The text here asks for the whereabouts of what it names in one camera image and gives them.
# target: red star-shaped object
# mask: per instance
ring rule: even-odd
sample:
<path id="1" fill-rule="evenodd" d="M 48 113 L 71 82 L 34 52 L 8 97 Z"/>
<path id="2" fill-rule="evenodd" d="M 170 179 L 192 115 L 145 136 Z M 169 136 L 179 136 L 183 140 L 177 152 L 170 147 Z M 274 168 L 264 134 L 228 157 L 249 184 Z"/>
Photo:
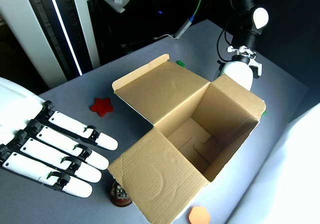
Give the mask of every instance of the red star-shaped object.
<path id="1" fill-rule="evenodd" d="M 111 105 L 110 98 L 95 98 L 95 104 L 90 106 L 90 110 L 93 112 L 97 112 L 100 117 L 104 117 L 106 113 L 110 113 L 114 111 L 113 106 Z"/>

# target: open cardboard box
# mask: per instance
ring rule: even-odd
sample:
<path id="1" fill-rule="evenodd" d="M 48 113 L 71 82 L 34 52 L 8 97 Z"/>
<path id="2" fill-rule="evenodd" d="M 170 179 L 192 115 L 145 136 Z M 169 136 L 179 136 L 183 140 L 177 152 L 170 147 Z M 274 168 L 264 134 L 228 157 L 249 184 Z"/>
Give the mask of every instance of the open cardboard box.
<path id="1" fill-rule="evenodd" d="M 169 58 L 164 54 L 112 84 L 154 126 L 108 168 L 152 224 L 171 223 L 189 207 L 266 109 L 228 76 L 210 82 Z"/>

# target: table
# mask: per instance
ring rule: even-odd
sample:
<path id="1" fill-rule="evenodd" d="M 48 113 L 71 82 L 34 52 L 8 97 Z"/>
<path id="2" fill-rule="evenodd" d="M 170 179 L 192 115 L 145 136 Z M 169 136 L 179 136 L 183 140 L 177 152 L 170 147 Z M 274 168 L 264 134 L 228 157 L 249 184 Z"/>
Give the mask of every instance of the table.
<path id="1" fill-rule="evenodd" d="M 113 93 L 112 82 L 164 53 L 169 53 L 172 61 L 182 60 L 187 69 L 212 81 L 219 68 L 216 41 L 220 32 L 221 28 L 209 20 L 202 21 L 191 26 L 179 40 L 161 39 L 40 96 L 53 101 L 62 113 L 95 125 L 117 139 L 116 151 L 92 148 L 112 162 L 152 128 Z M 221 39 L 220 52 L 230 58 L 226 47 Z M 263 63 L 263 72 L 254 80 L 251 91 L 265 100 L 267 115 L 262 116 L 260 125 L 192 204 L 205 206 L 214 224 L 227 221 L 307 91 L 303 84 L 267 58 L 258 54 L 257 61 Z M 110 97 L 114 112 L 101 118 L 90 111 L 94 97 Z M 91 196 L 81 199 L 1 169 L 1 221 L 6 224 L 147 224 L 135 205 L 119 208 L 111 203 L 108 192 L 112 182 L 109 172 L 103 171 L 101 181 L 92 184 Z M 188 223 L 187 214 L 188 211 L 174 223 Z"/>

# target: robotic hand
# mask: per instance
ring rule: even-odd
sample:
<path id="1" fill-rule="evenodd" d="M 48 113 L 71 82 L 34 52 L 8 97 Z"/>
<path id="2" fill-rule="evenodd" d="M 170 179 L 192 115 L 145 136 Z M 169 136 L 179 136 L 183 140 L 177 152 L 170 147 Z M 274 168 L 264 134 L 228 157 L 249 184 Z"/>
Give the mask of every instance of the robotic hand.
<path id="1" fill-rule="evenodd" d="M 99 170 L 107 169 L 109 162 L 66 135 L 109 150 L 115 150 L 118 142 L 98 128 L 54 110 L 51 101 L 3 78 L 0 97 L 2 168 L 55 190 L 89 197 L 92 187 L 85 181 L 98 182 L 102 176 Z"/>
<path id="2" fill-rule="evenodd" d="M 262 75 L 262 64 L 255 60 L 255 48 L 257 37 L 268 24 L 269 15 L 266 9 L 256 4 L 256 0 L 230 0 L 230 5 L 241 25 L 240 32 L 233 37 L 227 49 L 228 53 L 235 55 L 223 66 L 220 75 L 228 75 L 250 91 L 253 78 Z"/>

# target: white light strip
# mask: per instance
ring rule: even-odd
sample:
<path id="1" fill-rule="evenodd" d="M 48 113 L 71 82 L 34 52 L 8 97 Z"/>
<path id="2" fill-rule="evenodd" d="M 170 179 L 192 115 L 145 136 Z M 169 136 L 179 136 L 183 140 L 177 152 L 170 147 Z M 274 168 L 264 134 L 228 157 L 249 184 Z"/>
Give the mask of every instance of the white light strip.
<path id="1" fill-rule="evenodd" d="M 78 69 L 78 72 L 79 72 L 80 76 L 82 76 L 82 71 L 81 71 L 81 69 L 80 69 L 80 66 L 79 66 L 77 57 L 76 57 L 76 55 L 75 55 L 74 49 L 73 49 L 73 47 L 72 47 L 72 45 L 71 45 L 71 42 L 70 42 L 70 39 L 69 39 L 67 30 L 66 30 L 65 24 L 64 24 L 64 22 L 63 22 L 63 20 L 62 20 L 60 11 L 59 11 L 59 9 L 58 9 L 57 2 L 56 2 L 56 0 L 52 0 L 52 3 L 53 3 L 53 6 L 54 6 L 54 9 L 55 9 L 55 12 L 56 12 L 56 14 L 57 14 L 57 16 L 58 16 L 60 25 L 61 25 L 61 27 L 62 27 L 63 34 L 64 34 L 64 36 L 65 36 L 66 42 L 68 43 L 68 46 L 69 46 L 69 48 L 70 48 L 72 57 L 73 57 L 73 59 L 74 59 L 75 65 L 76 65 L 76 68 Z"/>

